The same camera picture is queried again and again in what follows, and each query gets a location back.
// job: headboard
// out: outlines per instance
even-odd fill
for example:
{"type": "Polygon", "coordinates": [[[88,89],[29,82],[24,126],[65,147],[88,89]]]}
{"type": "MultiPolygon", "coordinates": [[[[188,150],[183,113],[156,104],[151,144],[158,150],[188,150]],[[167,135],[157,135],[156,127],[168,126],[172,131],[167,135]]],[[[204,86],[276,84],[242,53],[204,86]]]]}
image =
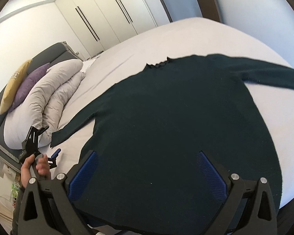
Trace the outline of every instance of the headboard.
{"type": "MultiPolygon", "coordinates": [[[[27,69],[27,75],[48,62],[50,63],[50,66],[53,66],[59,62],[69,59],[79,59],[79,57],[74,53],[70,46],[67,45],[66,42],[56,43],[33,58],[30,66],[27,69]]],[[[5,88],[3,88],[0,93],[0,103],[4,89],[5,88]]],[[[0,160],[5,162],[11,168],[20,172],[21,164],[19,163],[18,156],[21,150],[10,149],[4,142],[3,129],[6,115],[7,112],[0,115],[0,160]]]]}

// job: hand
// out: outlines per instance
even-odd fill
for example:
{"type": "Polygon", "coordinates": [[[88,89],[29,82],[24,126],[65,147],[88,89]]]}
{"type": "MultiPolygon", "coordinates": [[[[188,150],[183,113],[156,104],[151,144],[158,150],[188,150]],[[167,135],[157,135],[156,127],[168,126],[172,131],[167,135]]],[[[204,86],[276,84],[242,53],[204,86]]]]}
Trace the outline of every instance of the hand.
{"type": "MultiPolygon", "coordinates": [[[[31,156],[27,157],[21,167],[21,181],[24,188],[26,188],[27,183],[29,179],[32,177],[29,172],[29,168],[31,164],[35,160],[35,155],[32,154],[31,156]]],[[[38,174],[45,176],[47,179],[51,179],[51,173],[50,173],[50,166],[48,163],[48,157],[47,155],[44,155],[43,158],[39,158],[36,170],[38,171],[38,174]]]]}

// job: metal screw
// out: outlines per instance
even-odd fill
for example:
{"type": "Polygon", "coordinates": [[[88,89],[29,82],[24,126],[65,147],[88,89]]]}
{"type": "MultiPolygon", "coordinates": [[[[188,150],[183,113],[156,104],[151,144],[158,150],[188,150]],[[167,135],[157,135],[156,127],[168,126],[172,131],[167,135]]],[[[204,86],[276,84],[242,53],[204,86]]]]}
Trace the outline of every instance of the metal screw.
{"type": "Polygon", "coordinates": [[[35,178],[30,178],[29,181],[28,181],[30,184],[33,184],[36,182],[36,179],[35,178]]]}
{"type": "Polygon", "coordinates": [[[65,177],[65,174],[64,174],[64,173],[59,173],[59,174],[57,175],[57,179],[58,179],[58,180],[62,180],[64,177],[65,177]]]}
{"type": "Polygon", "coordinates": [[[239,177],[238,174],[233,173],[233,174],[231,174],[231,178],[232,178],[233,180],[238,180],[240,177],[239,177]]]}
{"type": "Polygon", "coordinates": [[[261,183],[267,183],[268,180],[267,180],[266,178],[260,178],[260,182],[261,182],[261,183]]]}

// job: white wardrobe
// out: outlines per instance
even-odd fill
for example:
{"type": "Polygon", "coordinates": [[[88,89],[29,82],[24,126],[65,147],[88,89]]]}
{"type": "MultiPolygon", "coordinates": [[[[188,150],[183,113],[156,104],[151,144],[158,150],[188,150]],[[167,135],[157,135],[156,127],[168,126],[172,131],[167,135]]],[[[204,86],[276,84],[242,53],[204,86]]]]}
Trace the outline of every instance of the white wardrobe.
{"type": "Polygon", "coordinates": [[[144,0],[56,0],[91,56],[156,27],[144,0]]]}

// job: purple pillow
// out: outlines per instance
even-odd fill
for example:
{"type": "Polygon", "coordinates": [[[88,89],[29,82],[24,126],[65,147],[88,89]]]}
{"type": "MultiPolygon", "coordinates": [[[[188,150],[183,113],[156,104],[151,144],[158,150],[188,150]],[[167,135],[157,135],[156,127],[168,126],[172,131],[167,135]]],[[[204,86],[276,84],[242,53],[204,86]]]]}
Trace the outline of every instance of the purple pillow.
{"type": "Polygon", "coordinates": [[[40,66],[24,79],[24,81],[22,82],[22,84],[16,92],[14,101],[8,112],[11,112],[12,110],[16,109],[19,105],[21,105],[21,103],[25,100],[26,96],[29,94],[34,85],[44,75],[46,75],[47,69],[49,68],[49,64],[50,63],[46,63],[45,65],[40,66]]]}

